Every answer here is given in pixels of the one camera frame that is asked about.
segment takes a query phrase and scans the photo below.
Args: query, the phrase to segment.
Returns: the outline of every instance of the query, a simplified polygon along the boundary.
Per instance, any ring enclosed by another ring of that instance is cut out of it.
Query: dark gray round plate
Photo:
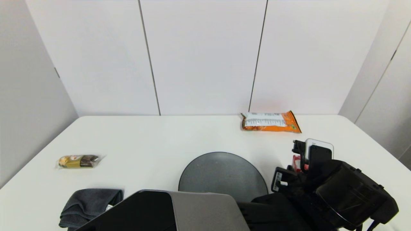
[[[240,202],[268,194],[258,170],[247,160],[228,152],[211,152],[191,161],[181,174],[178,190],[228,194]]]

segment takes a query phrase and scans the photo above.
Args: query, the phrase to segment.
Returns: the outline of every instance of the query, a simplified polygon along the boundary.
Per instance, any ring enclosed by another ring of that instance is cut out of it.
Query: orange snack bag
[[[241,113],[244,130],[301,133],[292,111],[286,113]]]

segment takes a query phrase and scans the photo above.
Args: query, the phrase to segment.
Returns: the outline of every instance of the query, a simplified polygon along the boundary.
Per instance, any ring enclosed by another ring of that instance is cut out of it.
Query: gray panel
[[[399,161],[411,170],[411,146],[409,146],[404,154],[399,158]]]

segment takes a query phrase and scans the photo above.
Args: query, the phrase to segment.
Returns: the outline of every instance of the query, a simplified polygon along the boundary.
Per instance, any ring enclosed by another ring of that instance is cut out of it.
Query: gray towel
[[[116,205],[123,200],[119,189],[82,189],[75,191],[60,215],[62,228],[74,231],[90,220],[104,213],[108,205]]]

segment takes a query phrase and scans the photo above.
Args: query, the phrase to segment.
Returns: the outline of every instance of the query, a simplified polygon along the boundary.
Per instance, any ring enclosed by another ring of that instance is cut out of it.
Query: white wall panel
[[[339,112],[355,122],[403,37],[411,20],[411,0],[390,1],[374,42]]]
[[[79,116],[158,115],[136,0],[26,0]]]
[[[268,1],[250,111],[337,114],[388,2]]]
[[[411,29],[356,125],[396,158],[411,145]]]
[[[141,0],[162,115],[248,111],[265,0]]]

